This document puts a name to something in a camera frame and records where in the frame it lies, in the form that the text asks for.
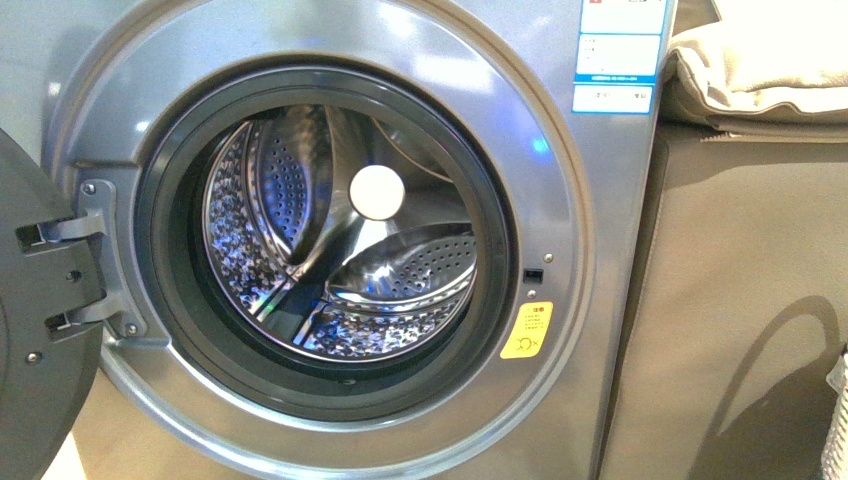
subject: yellow warning label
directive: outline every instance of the yellow warning label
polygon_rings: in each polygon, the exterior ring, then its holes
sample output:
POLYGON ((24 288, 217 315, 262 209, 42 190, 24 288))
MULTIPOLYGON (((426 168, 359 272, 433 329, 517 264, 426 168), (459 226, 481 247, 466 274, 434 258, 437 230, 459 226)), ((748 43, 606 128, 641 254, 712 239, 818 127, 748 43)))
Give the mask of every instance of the yellow warning label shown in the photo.
POLYGON ((545 341, 551 323, 554 304, 551 302, 525 303, 518 309, 518 318, 501 350, 501 358, 530 358, 536 356, 545 341))

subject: sticker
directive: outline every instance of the sticker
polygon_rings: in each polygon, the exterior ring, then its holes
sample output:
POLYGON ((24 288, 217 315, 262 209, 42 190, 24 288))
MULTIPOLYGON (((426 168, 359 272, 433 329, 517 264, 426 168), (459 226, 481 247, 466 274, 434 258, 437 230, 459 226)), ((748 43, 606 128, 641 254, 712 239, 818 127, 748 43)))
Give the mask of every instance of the sticker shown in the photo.
POLYGON ((578 75, 653 76, 659 35, 580 35, 578 75))
POLYGON ((583 0, 575 113, 651 113, 668 0, 583 0))
POLYGON ((577 113, 649 113, 654 87, 643 85, 575 85, 577 113))
POLYGON ((501 358, 530 358, 535 357, 542 348, 554 304, 551 302, 525 303, 518 309, 518 318, 506 341, 501 358))
POLYGON ((666 0, 583 0, 582 33, 660 35, 666 0))

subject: screw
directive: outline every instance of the screw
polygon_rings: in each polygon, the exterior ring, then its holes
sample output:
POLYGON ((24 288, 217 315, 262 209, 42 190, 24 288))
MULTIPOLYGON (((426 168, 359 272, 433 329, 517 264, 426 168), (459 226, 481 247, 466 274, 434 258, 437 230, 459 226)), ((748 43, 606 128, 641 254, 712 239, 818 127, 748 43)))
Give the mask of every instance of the screw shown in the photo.
POLYGON ((44 355, 41 352, 31 352, 27 354, 26 362, 28 365, 35 365, 44 358, 44 355))

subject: silver washing machine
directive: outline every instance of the silver washing machine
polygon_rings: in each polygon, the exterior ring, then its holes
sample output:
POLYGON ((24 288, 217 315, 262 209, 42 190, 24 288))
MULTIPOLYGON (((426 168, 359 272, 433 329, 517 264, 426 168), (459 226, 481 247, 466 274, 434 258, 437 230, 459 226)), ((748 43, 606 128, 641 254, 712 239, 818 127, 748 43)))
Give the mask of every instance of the silver washing machine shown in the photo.
POLYGON ((3 477, 591 478, 673 6, 3 2, 3 477))

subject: washing machine door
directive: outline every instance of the washing machine door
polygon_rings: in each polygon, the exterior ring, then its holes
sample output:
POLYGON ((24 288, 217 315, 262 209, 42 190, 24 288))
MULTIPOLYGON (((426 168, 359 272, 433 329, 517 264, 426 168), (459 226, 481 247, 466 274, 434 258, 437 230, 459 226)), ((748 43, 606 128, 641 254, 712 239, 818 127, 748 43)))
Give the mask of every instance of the washing machine door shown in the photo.
POLYGON ((86 222, 0 130, 0 472, 41 478, 94 380, 100 323, 71 321, 102 296, 86 222))

